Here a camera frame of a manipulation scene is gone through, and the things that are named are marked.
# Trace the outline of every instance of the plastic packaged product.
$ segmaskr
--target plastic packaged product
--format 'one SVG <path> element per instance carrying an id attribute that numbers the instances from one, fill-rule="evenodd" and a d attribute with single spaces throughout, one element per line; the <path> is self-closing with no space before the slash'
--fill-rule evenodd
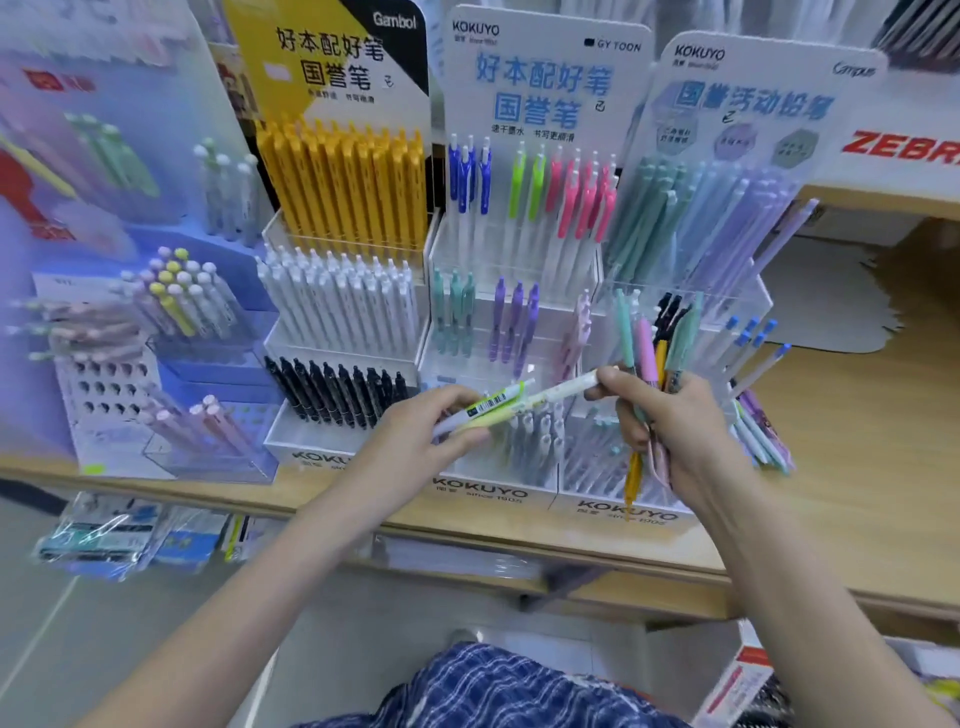
<path id="1" fill-rule="evenodd" d="M 174 506 L 170 512 L 170 530 L 154 560 L 191 573 L 199 572 L 216 550 L 226 523 L 224 513 Z"/>
<path id="2" fill-rule="evenodd" d="M 159 503 L 80 492 L 33 556 L 72 574 L 123 581 L 147 568 L 168 530 L 168 509 Z"/>

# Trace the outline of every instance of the right hand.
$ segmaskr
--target right hand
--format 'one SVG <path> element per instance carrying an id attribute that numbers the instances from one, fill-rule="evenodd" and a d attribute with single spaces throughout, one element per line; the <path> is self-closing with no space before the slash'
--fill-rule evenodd
<path id="1" fill-rule="evenodd" d="M 670 450 L 674 489 L 687 501 L 695 497 L 695 482 L 706 480 L 709 464 L 718 451 L 735 446 L 727 431 L 723 412 L 705 379 L 684 373 L 680 391 L 668 395 L 616 367 L 597 369 L 596 387 L 586 392 L 588 400 L 619 397 L 616 414 L 625 443 L 644 449 L 647 425 L 636 418 L 634 405 L 646 413 L 658 437 Z"/>

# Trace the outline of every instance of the light blue pen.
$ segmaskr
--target light blue pen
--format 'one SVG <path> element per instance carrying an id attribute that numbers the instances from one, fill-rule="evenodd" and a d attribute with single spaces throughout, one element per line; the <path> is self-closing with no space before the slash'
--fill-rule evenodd
<path id="1" fill-rule="evenodd" d="M 433 337 L 437 341 L 437 352 L 444 353 L 444 277 L 439 268 L 433 269 L 433 285 L 430 286 L 430 295 L 433 298 Z"/>

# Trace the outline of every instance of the hand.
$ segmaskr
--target hand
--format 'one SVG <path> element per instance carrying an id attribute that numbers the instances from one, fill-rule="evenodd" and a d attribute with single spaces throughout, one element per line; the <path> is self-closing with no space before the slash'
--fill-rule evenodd
<path id="1" fill-rule="evenodd" d="M 670 450 L 674 490 L 692 507 L 699 483 L 708 480 L 712 455 L 733 445 L 710 385 L 698 376 L 684 373 L 680 392 L 668 395 L 616 367 L 600 367 L 597 378 L 600 384 L 586 392 L 587 399 L 620 397 L 616 402 L 620 432 L 624 442 L 634 449 L 643 450 L 650 439 L 647 425 L 634 414 L 634 405 L 647 415 Z"/>
<path id="2" fill-rule="evenodd" d="M 463 409 L 480 399 L 472 389 L 451 384 L 391 405 L 341 480 L 349 481 L 351 489 L 373 491 L 369 503 L 386 518 L 431 477 L 490 438 L 485 427 L 474 427 L 431 445 L 433 426 L 445 410 Z"/>

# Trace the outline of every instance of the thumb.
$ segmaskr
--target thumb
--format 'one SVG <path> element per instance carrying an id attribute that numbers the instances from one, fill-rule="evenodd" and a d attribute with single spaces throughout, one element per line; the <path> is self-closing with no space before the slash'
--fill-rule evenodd
<path id="1" fill-rule="evenodd" d="M 637 405 L 653 420 L 666 415 L 670 395 L 651 387 L 629 372 L 621 372 L 616 367 L 600 367 L 597 369 L 597 379 L 610 392 Z"/>
<path id="2" fill-rule="evenodd" d="M 443 470 L 454 460 L 463 457 L 488 440 L 490 440 L 490 431 L 486 427 L 471 427 L 454 432 L 442 443 L 431 448 L 430 455 L 434 460 L 434 468 L 438 472 Z"/>

